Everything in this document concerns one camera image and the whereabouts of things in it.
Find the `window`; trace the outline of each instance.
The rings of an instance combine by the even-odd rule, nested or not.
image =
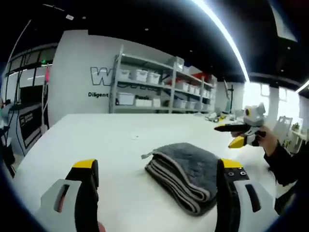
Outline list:
[[[279,88],[278,118],[292,117],[292,124],[299,121],[299,95],[289,89]]]
[[[269,85],[260,83],[245,83],[245,90],[243,95],[242,108],[247,105],[259,105],[261,102],[265,107],[265,116],[269,111]]]

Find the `chair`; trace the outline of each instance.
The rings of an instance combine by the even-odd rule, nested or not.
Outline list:
[[[292,121],[292,117],[280,116],[273,129],[273,133],[277,136],[281,145],[289,135]]]

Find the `gray towel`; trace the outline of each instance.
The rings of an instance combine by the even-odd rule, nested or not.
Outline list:
[[[160,147],[153,155],[146,171],[176,200],[187,213],[199,216],[216,203],[218,158],[188,143]]]

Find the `black ceiling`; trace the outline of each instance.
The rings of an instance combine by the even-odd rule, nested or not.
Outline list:
[[[294,12],[292,2],[297,11],[307,9],[309,4],[297,7],[298,1],[283,0],[278,7],[288,16],[292,15],[288,18],[290,21],[294,22],[295,19],[293,29],[299,35],[299,43],[277,36],[275,19],[266,0],[217,0],[210,4],[234,39],[251,80],[297,89],[298,85],[293,81],[304,83],[308,79],[309,33],[302,21],[306,14]],[[43,6],[43,2],[65,12]],[[228,81],[244,80],[226,39],[191,0],[43,2],[22,3],[18,6],[11,4],[3,8],[13,12],[14,18],[9,24],[3,25],[0,61],[7,60],[20,32],[32,18],[15,53],[41,44],[57,43],[64,30],[88,29],[89,34],[126,39],[180,56],[189,64],[213,73],[219,79],[224,76]],[[67,14],[74,16],[74,19],[67,20]],[[292,81],[283,82],[277,76]]]

